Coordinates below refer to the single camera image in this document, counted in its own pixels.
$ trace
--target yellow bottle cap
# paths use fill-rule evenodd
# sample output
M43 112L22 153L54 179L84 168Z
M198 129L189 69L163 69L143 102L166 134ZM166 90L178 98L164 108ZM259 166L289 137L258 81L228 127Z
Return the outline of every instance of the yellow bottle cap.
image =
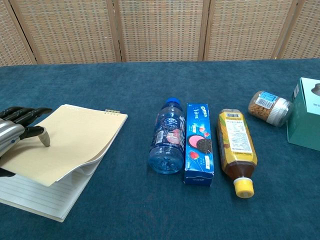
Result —
M239 198L248 199L251 198L254 192L254 186L252 180L247 177L238 177L233 181L235 193Z

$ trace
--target blue bottle cap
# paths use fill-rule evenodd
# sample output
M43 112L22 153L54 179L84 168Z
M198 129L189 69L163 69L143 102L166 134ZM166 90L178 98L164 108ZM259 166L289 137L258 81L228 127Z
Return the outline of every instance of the blue bottle cap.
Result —
M177 103L177 104L180 105L180 100L179 100L178 98L176 98L176 97L169 97L169 98L165 101L166 104L167 104L167 103L170 103L170 102L174 102L174 103Z

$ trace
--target notebook spiral binding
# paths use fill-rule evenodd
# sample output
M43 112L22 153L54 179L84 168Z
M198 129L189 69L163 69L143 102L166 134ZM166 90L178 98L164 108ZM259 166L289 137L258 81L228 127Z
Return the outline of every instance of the notebook spiral binding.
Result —
M108 114L108 115L119 115L120 111L115 111L115 110L111 110L111 109L105 109L104 110L104 114Z

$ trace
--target jar of nuts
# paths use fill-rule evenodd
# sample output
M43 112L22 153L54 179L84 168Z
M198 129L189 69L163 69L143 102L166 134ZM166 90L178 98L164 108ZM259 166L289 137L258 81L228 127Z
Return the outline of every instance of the jar of nuts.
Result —
M281 127L287 121L292 110L290 101L266 91L258 91L248 106L251 115L276 127Z

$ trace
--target water bottle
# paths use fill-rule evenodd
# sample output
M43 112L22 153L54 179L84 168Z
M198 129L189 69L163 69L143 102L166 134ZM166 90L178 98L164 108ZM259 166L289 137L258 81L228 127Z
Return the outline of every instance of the water bottle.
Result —
M159 112L149 152L149 165L161 174L174 174L184 165L186 120L179 99L170 97Z

